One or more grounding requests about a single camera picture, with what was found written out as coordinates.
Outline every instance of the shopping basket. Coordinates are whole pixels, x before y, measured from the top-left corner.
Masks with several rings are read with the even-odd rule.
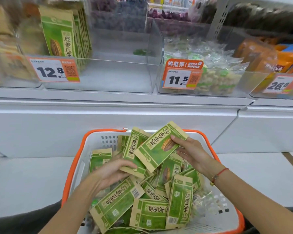
[[[156,130],[145,130],[154,133]],[[198,140],[207,153],[219,161],[218,156],[211,147],[206,135],[197,130],[184,130],[190,137]],[[90,158],[94,149],[112,148],[116,150],[118,135],[130,135],[131,130],[100,129],[87,132],[80,145],[80,148],[70,167],[65,183],[62,205],[67,201],[74,189],[89,173]],[[185,228],[163,231],[167,234],[236,234],[243,231],[243,215],[227,200],[227,198],[215,187],[208,185],[215,198],[218,198],[223,209],[217,214],[206,213],[204,217],[192,219]]]

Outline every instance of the price tag 26.8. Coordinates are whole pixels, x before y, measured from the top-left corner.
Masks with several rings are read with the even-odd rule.
[[[203,70],[201,60],[171,58],[166,62],[162,87],[169,89],[194,90]]]
[[[284,91],[293,81],[293,76],[277,76],[263,93],[286,94]]]
[[[40,81],[79,83],[77,66],[71,58],[27,57]]]

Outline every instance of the bracelet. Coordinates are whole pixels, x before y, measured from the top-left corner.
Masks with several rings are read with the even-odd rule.
[[[221,173],[223,173],[225,170],[229,170],[229,168],[222,169],[222,170],[220,171],[220,173],[218,173],[218,174],[216,174],[215,176],[212,177],[212,180],[211,180],[211,182],[210,182],[211,186],[214,186],[214,185],[215,185],[215,180],[216,180],[216,179],[219,177],[219,175],[220,175]]]

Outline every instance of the forearm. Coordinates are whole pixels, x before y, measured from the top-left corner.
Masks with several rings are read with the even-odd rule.
[[[100,179],[89,175],[39,234],[76,234],[97,193]]]
[[[213,162],[208,178],[211,179],[224,168],[220,163]],[[224,171],[215,180],[215,185],[261,234],[293,234],[293,213],[248,185],[233,172]]]

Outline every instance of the person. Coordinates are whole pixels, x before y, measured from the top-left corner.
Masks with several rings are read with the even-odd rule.
[[[293,213],[266,197],[203,149],[201,143],[192,138],[185,141],[171,136],[180,145],[179,156],[187,160],[230,200],[254,225],[260,234],[293,234]],[[39,234],[76,234],[89,210],[94,196],[129,174],[119,171],[122,166],[136,168],[131,161],[116,159],[90,173],[75,189],[63,207],[52,217]]]

